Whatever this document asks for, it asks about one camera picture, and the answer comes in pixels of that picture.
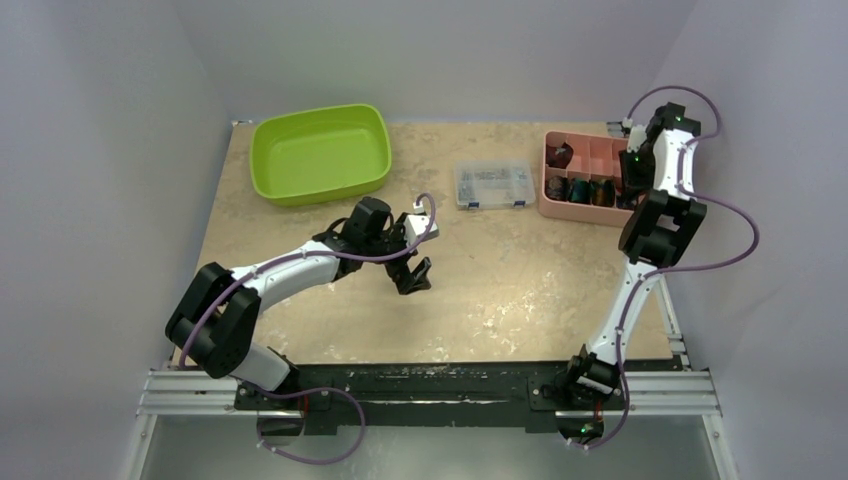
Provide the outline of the rolled dark red tie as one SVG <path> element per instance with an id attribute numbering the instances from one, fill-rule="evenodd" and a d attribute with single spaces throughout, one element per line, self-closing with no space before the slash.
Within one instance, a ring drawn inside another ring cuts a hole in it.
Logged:
<path id="1" fill-rule="evenodd" d="M 567 169 L 574 157 L 574 149 L 567 142 L 545 146 L 545 161 L 550 168 Z"/>

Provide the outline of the rolled teal tie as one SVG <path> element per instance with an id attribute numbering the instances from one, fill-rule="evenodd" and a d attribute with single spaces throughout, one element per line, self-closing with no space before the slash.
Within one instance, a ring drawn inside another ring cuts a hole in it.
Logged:
<path id="1" fill-rule="evenodd" d="M 576 204 L 590 205 L 591 183 L 580 178 L 570 179 L 567 201 Z"/>

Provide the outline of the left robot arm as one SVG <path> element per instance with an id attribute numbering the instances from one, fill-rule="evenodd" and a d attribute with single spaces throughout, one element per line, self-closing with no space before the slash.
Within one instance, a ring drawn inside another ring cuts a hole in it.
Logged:
<path id="1" fill-rule="evenodd" d="M 272 408 L 292 405 L 298 368 L 283 354 L 255 342 L 256 325 L 271 307 L 312 287 L 329 285 L 364 264 L 380 265 L 401 295 L 427 290 L 432 266 L 409 265 L 420 244 L 438 235 L 436 206 L 428 193 L 410 212 L 394 215 L 384 201 L 366 196 L 351 213 L 300 247 L 235 268 L 217 262 L 199 268 L 165 327 L 178 349 L 177 364 L 209 377 L 232 377 L 259 390 Z"/>

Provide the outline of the pink divided organizer tray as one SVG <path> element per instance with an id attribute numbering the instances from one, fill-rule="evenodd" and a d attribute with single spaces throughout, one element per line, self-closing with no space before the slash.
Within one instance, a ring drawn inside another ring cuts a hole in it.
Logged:
<path id="1" fill-rule="evenodd" d="M 550 168 L 545 161 L 545 146 L 567 142 L 574 149 L 574 157 L 567 169 Z M 580 178 L 587 181 L 611 179 L 616 191 L 622 192 L 619 164 L 620 150 L 627 147 L 627 139 L 551 130 L 544 135 L 539 180 L 539 212 L 549 218 L 578 221 L 612 227 L 623 227 L 633 211 L 603 208 L 560 201 L 551 201 L 544 194 L 548 176 L 560 175 L 568 180 Z"/>

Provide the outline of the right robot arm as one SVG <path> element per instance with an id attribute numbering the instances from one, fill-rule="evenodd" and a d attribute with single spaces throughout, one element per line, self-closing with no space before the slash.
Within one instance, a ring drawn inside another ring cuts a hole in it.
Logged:
<path id="1" fill-rule="evenodd" d="M 622 123 L 623 138 L 552 132 L 540 211 L 546 216 L 621 227 L 624 271 L 598 330 L 546 387 L 549 398 L 590 406 L 619 393 L 630 338 L 664 273 L 683 257 L 708 207 L 692 185 L 701 123 L 683 105 L 658 107 L 645 125 Z"/>

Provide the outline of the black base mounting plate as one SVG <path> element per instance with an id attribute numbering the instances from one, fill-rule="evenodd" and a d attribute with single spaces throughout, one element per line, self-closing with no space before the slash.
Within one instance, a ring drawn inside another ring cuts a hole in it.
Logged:
<path id="1" fill-rule="evenodd" d="M 580 384 L 565 361 L 300 365 L 273 395 L 241 383 L 234 406 L 263 417 L 302 413 L 308 435 L 341 426 L 522 428 L 597 437 L 618 391 Z"/>

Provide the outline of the green plastic tub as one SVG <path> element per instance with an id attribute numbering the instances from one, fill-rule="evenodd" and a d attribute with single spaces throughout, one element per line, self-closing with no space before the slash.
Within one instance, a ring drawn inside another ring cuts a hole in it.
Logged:
<path id="1" fill-rule="evenodd" d="M 260 122 L 249 148 L 255 192 L 285 207 L 373 192 L 392 167 L 387 125 L 368 104 L 290 113 Z"/>

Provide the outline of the dark floral patterned tie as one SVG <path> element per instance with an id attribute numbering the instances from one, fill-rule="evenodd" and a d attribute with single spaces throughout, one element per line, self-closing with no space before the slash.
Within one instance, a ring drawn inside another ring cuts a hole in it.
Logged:
<path id="1" fill-rule="evenodd" d="M 615 207 L 619 210 L 634 211 L 640 199 L 641 195 L 639 193 L 618 192 L 615 199 Z"/>

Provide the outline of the rolled dark gold tie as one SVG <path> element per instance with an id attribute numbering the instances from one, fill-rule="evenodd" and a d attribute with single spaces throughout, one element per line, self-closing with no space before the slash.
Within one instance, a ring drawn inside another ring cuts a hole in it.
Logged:
<path id="1" fill-rule="evenodd" d="M 617 191 L 611 179 L 593 180 L 589 182 L 590 204 L 603 208 L 616 206 Z"/>

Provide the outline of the aluminium frame rail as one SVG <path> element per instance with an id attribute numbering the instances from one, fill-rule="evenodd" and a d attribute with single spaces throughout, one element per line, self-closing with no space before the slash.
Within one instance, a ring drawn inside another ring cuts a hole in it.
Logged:
<path id="1" fill-rule="evenodd" d="M 629 393 L 623 395 L 626 407 L 619 413 L 606 413 L 595 422 L 602 432 L 613 429 L 614 418 L 626 416 L 694 416 L 702 420 L 710 452 L 722 479 L 738 476 L 729 448 L 723 438 L 721 409 L 712 377 L 707 371 L 685 370 L 674 362 L 659 360 L 630 363 L 625 373 Z M 237 386 L 233 379 L 212 379 L 200 370 L 152 371 L 143 389 L 138 412 L 151 416 L 246 416 L 258 419 L 285 419 L 305 422 L 302 413 L 263 417 L 257 411 L 234 406 Z M 579 435 L 567 438 L 589 438 Z"/>

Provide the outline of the clear plastic parts box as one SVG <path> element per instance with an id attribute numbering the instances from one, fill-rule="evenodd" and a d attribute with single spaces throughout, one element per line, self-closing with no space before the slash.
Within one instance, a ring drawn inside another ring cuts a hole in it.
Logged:
<path id="1" fill-rule="evenodd" d="M 536 201 L 534 178 L 526 160 L 459 161 L 454 167 L 454 184 L 460 210 L 525 208 Z"/>

